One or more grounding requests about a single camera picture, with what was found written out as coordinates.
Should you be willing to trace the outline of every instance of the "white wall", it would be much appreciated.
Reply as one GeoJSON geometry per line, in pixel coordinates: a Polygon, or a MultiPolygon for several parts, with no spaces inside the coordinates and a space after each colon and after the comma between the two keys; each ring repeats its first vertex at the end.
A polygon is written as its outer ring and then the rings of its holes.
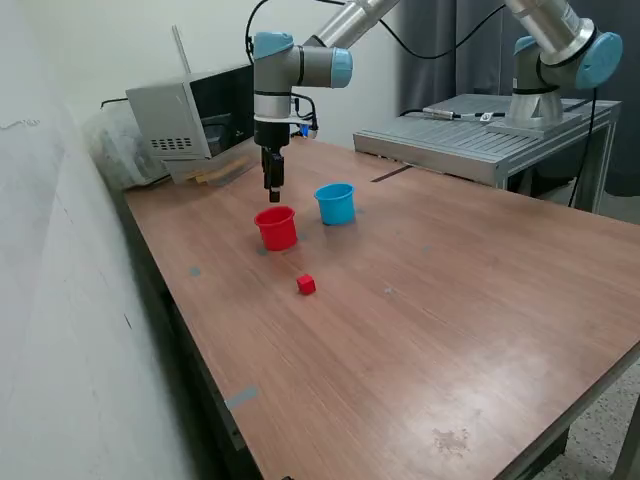
{"type": "Polygon", "coordinates": [[[0,63],[0,478],[195,479],[165,318],[14,0],[0,63]]]}
{"type": "MultiPolygon", "coordinates": [[[[257,0],[22,0],[55,65],[76,120],[127,88],[182,73],[171,34],[181,30],[194,72],[246,62],[244,29],[257,0]]],[[[281,30],[303,42],[337,7],[312,0],[273,0],[253,32],[281,30]]],[[[392,12],[388,17],[393,24],[392,12]]],[[[353,49],[355,74],[343,91],[314,89],[319,139],[352,147],[351,134],[397,113],[397,47],[380,27],[353,49]]]]}

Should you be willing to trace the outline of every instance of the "metal platform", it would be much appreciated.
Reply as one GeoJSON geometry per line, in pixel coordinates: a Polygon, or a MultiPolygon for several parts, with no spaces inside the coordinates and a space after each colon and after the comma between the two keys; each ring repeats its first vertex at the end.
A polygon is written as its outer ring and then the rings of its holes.
{"type": "MultiPolygon", "coordinates": [[[[507,112],[511,97],[460,95],[432,105],[456,113],[507,112]]],[[[456,175],[497,188],[507,188],[509,177],[584,139],[589,131],[591,104],[563,100],[565,110],[581,121],[544,139],[491,133],[477,121],[446,121],[414,113],[354,134],[356,151],[393,158],[404,163],[456,175]]],[[[620,113],[620,102],[598,101],[594,135],[576,206],[597,212],[620,113]]]]}

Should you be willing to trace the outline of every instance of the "blue cup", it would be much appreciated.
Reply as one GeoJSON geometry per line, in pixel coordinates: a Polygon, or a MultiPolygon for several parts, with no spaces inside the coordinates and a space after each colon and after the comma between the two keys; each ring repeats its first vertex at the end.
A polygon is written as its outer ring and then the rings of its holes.
{"type": "Polygon", "coordinates": [[[348,183],[332,183],[319,189],[316,200],[320,205],[320,216],[325,225],[344,225],[356,217],[353,204],[355,188],[348,183]]]}

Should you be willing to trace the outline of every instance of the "red cube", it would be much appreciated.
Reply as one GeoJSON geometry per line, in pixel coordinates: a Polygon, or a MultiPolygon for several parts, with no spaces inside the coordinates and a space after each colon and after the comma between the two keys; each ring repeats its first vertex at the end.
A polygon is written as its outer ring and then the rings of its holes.
{"type": "Polygon", "coordinates": [[[303,275],[298,280],[298,289],[303,295],[311,295],[316,291],[316,282],[311,275],[303,275]]]}

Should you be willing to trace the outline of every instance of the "wire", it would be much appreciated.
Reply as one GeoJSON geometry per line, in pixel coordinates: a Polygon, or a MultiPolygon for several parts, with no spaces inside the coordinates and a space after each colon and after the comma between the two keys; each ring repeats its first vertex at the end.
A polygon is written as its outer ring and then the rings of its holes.
{"type": "Polygon", "coordinates": [[[111,100],[104,100],[101,104],[100,104],[100,110],[102,110],[102,108],[107,105],[108,103],[117,103],[117,102],[128,102],[129,99],[128,98],[112,98],[111,100]]]}
{"type": "Polygon", "coordinates": [[[587,134],[587,141],[584,145],[584,152],[582,153],[582,160],[580,161],[580,170],[578,170],[578,176],[576,177],[576,184],[573,186],[571,192],[571,198],[569,199],[569,208],[573,205],[573,201],[576,198],[578,192],[578,185],[580,184],[580,178],[584,172],[584,166],[587,163],[587,155],[589,154],[589,146],[591,145],[591,137],[593,135],[593,126],[596,119],[596,103],[598,101],[598,89],[593,89],[593,103],[591,105],[591,121],[589,122],[589,133],[587,134]]]}
{"type": "Polygon", "coordinates": [[[411,48],[409,48],[409,46],[406,43],[402,41],[402,39],[398,36],[398,34],[394,32],[391,29],[391,27],[384,22],[384,20],[380,20],[380,24],[387,29],[387,31],[391,34],[391,36],[396,39],[396,41],[400,44],[403,50],[407,52],[409,55],[413,55],[414,57],[420,58],[422,60],[437,60],[439,58],[446,57],[447,55],[455,52],[458,48],[460,48],[462,45],[467,43],[467,41],[471,37],[473,37],[476,34],[476,32],[480,30],[485,23],[487,23],[495,14],[500,12],[505,7],[506,5],[501,5],[498,8],[496,8],[493,12],[491,12],[489,15],[484,17],[484,19],[478,25],[476,25],[466,37],[464,37],[462,40],[456,43],[455,47],[450,48],[446,52],[439,53],[438,55],[420,55],[419,53],[414,52],[413,50],[411,50],[411,48]]]}
{"type": "MultiPolygon", "coordinates": [[[[410,113],[433,113],[433,112],[429,112],[429,111],[425,111],[421,108],[411,108],[409,110],[405,110],[404,112],[402,112],[400,114],[401,117],[404,117],[405,115],[409,115],[410,113]]],[[[467,117],[476,117],[476,118],[480,118],[483,115],[485,115],[488,112],[477,112],[477,113],[456,113],[456,112],[448,112],[451,113],[452,118],[454,119],[460,119],[460,118],[467,118],[467,117]]],[[[492,114],[493,118],[504,118],[507,116],[506,113],[504,112],[494,112],[492,114]]]]}
{"type": "Polygon", "coordinates": [[[291,96],[294,98],[301,98],[309,102],[309,104],[311,105],[311,130],[318,130],[318,116],[316,114],[316,104],[313,101],[313,98],[307,97],[306,95],[300,95],[299,93],[292,93],[291,96]]]}
{"type": "MultiPolygon", "coordinates": [[[[249,20],[247,21],[247,27],[245,29],[245,33],[244,33],[244,45],[245,45],[245,51],[247,53],[247,58],[249,59],[249,63],[251,63],[251,65],[253,65],[253,40],[251,39],[250,33],[251,33],[251,24],[253,23],[253,19],[256,16],[256,13],[258,13],[258,10],[260,9],[260,7],[262,7],[265,3],[267,3],[269,0],[260,0],[260,2],[258,2],[258,4],[253,8],[253,10],[251,11],[251,15],[249,16],[249,20]]],[[[339,0],[314,0],[318,3],[326,3],[329,5],[344,5],[344,2],[341,2],[339,0]]],[[[498,12],[500,12],[503,8],[505,8],[506,5],[501,5],[498,8],[496,8],[493,12],[491,12],[489,15],[487,15],[486,17],[484,17],[484,19],[478,24],[476,25],[473,30],[471,30],[471,32],[469,32],[469,34],[464,37],[462,40],[460,40],[458,43],[456,43],[455,47],[450,48],[449,50],[447,50],[446,52],[442,52],[439,53],[438,55],[420,55],[419,53],[414,52],[406,43],[404,43],[402,41],[402,39],[398,36],[398,34],[396,32],[393,31],[393,29],[384,21],[384,20],[380,20],[379,23],[387,30],[387,32],[389,32],[389,34],[400,44],[400,46],[402,47],[402,49],[407,52],[409,55],[412,55],[416,58],[420,58],[422,60],[437,60],[439,58],[442,57],[446,57],[447,55],[455,52],[458,48],[460,48],[462,45],[464,45],[471,37],[473,37],[473,35],[476,34],[476,32],[478,30],[480,30],[482,28],[482,26],[487,23],[494,15],[496,15],[498,12]]]]}
{"type": "Polygon", "coordinates": [[[251,24],[253,23],[253,18],[256,16],[256,13],[258,13],[258,10],[260,10],[260,7],[262,7],[262,5],[264,5],[265,3],[267,3],[269,0],[260,0],[258,2],[258,4],[253,7],[253,10],[251,11],[251,15],[249,15],[249,20],[247,21],[247,28],[244,31],[244,48],[245,51],[247,52],[247,58],[249,59],[249,63],[251,63],[251,65],[253,65],[253,40],[251,40],[251,24]]]}
{"type": "Polygon", "coordinates": [[[409,115],[410,113],[424,113],[424,110],[422,110],[421,108],[410,108],[409,110],[405,110],[404,112],[402,112],[400,116],[404,117],[405,115],[409,115]]]}

